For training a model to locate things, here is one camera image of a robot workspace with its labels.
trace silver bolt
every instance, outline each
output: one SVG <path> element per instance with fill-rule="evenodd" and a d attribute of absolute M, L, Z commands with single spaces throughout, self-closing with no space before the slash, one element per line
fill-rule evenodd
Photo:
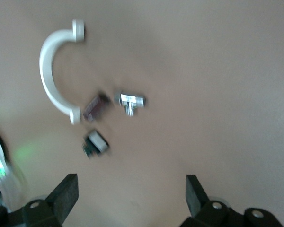
<path fill-rule="evenodd" d="M 35 208 L 35 207 L 37 207 L 37 206 L 39 206 L 39 205 L 40 205 L 39 202 L 34 202 L 34 203 L 32 203 L 32 204 L 30 205 L 30 208 L 32 209 L 32 208 Z"/>
<path fill-rule="evenodd" d="M 264 217 L 264 214 L 259 210 L 253 210 L 252 215 L 255 216 L 256 218 L 263 218 Z"/>
<path fill-rule="evenodd" d="M 221 209 L 222 208 L 222 205 L 220 204 L 220 203 L 218 203 L 218 202 L 214 202 L 213 203 L 213 208 L 215 208 L 215 209 Z"/>

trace white curved handle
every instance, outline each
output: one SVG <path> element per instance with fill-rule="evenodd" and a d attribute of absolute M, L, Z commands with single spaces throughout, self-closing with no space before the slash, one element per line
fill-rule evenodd
<path fill-rule="evenodd" d="M 72 30 L 59 30 L 48 36 L 40 52 L 40 74 L 45 92 L 51 102 L 64 114 L 70 117 L 72 124 L 77 124 L 81 119 L 78 106 L 68 102 L 56 88 L 53 81 L 52 64 L 57 49 L 65 42 L 80 42 L 84 40 L 83 20 L 73 20 Z"/>

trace beige surface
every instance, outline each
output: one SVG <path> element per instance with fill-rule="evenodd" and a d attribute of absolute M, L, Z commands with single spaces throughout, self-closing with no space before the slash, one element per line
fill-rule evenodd
<path fill-rule="evenodd" d="M 137 116 L 114 106 L 72 126 L 47 98 L 41 46 L 74 18 L 86 41 L 58 51 L 57 87 L 82 108 L 98 90 L 142 92 Z M 94 127 L 111 150 L 89 160 L 81 143 Z M 186 174 L 284 224 L 284 1 L 0 1 L 0 133 L 24 202 L 78 173 L 65 227 L 177 227 Z"/>

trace metal t-shaped fitting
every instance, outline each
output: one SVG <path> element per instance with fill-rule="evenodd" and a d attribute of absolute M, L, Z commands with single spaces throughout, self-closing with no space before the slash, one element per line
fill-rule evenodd
<path fill-rule="evenodd" d="M 126 114 L 132 117 L 136 108 L 145 106 L 145 97 L 118 92 L 115 95 L 115 102 L 119 103 L 119 105 L 123 105 Z"/>

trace screw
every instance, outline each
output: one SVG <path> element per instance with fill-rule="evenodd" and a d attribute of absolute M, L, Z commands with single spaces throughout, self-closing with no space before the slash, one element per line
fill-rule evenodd
<path fill-rule="evenodd" d="M 215 209 L 221 209 L 222 208 L 222 205 L 220 204 L 220 203 L 218 203 L 218 202 L 214 202 L 213 203 L 213 208 L 215 208 Z"/>
<path fill-rule="evenodd" d="M 35 208 L 35 207 L 37 207 L 37 206 L 39 206 L 40 205 L 40 202 L 34 202 L 34 203 L 32 203 L 31 205 L 30 205 L 30 208 L 32 209 L 32 208 Z"/>
<path fill-rule="evenodd" d="M 264 217 L 264 214 L 259 210 L 253 210 L 252 215 L 255 216 L 256 218 L 263 218 Z"/>

